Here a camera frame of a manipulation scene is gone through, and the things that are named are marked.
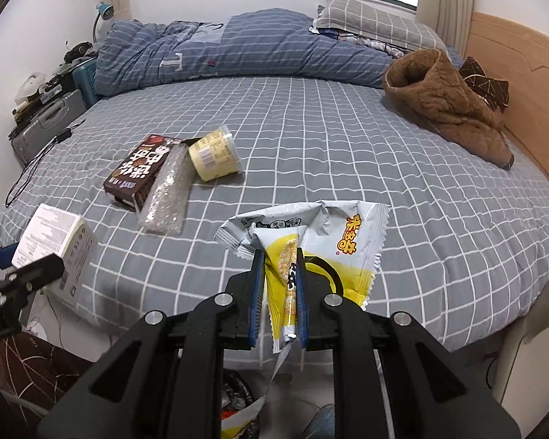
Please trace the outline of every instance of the chocolate box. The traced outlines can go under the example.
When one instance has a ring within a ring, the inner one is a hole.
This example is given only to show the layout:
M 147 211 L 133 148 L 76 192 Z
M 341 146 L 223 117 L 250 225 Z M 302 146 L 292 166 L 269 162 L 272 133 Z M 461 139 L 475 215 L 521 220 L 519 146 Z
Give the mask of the chocolate box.
M 181 142 L 149 135 L 104 181 L 104 191 L 139 213 L 172 146 Z

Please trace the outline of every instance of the brown patterned fabric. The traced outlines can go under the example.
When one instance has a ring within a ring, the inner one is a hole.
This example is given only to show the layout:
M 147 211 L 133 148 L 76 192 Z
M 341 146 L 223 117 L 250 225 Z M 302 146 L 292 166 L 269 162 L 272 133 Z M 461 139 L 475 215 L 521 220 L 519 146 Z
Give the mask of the brown patterned fabric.
M 502 119 L 464 82 L 444 51 L 413 51 L 385 72 L 382 86 L 404 117 L 473 155 L 510 170 L 515 157 Z
M 460 75 L 470 89 L 486 102 L 490 110 L 501 112 L 508 107 L 508 81 L 503 79 L 493 79 L 486 76 L 478 61 L 474 58 L 466 59 L 464 65 L 460 68 Z
M 0 340 L 0 389 L 46 410 L 50 410 L 91 365 L 88 360 L 27 333 Z M 41 417 L 10 404 L 34 430 Z

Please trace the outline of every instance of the bubble wrap package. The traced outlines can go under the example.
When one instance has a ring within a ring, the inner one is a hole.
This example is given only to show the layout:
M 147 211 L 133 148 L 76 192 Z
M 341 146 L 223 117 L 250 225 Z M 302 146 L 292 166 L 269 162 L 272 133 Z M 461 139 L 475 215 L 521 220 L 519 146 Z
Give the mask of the bubble wrap package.
M 183 228 L 189 190 L 195 177 L 187 149 L 183 143 L 175 145 L 158 172 L 138 218 L 138 224 L 147 231 L 179 234 Z

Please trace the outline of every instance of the brown fuzzy garment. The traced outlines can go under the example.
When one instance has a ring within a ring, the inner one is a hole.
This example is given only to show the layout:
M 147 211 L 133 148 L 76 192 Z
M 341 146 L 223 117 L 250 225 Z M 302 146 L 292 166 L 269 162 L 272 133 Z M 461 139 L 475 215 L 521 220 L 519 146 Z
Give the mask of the brown fuzzy garment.
M 468 87 L 445 52 L 424 49 L 397 59 L 382 85 L 414 124 L 504 170 L 512 167 L 515 158 L 501 132 L 502 118 Z

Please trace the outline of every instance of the metal screw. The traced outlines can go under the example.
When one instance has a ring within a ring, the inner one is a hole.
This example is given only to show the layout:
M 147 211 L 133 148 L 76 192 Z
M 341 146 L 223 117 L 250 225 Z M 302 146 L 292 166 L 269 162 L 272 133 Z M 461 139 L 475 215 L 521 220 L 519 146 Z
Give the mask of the metal screw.
M 163 313 L 159 312 L 158 310 L 152 310 L 151 312 L 147 313 L 145 316 L 145 322 L 149 325 L 156 325 L 161 322 L 163 319 Z
M 221 294 L 218 294 L 215 296 L 214 302 L 221 307 L 225 307 L 226 305 L 231 304 L 234 301 L 234 298 L 225 292 L 222 292 Z
M 328 294 L 325 296 L 324 302 L 330 307 L 337 307 L 341 305 L 344 299 L 337 294 Z
M 411 316 L 407 312 L 397 312 L 395 313 L 395 324 L 400 325 L 401 327 L 406 327 L 411 323 Z

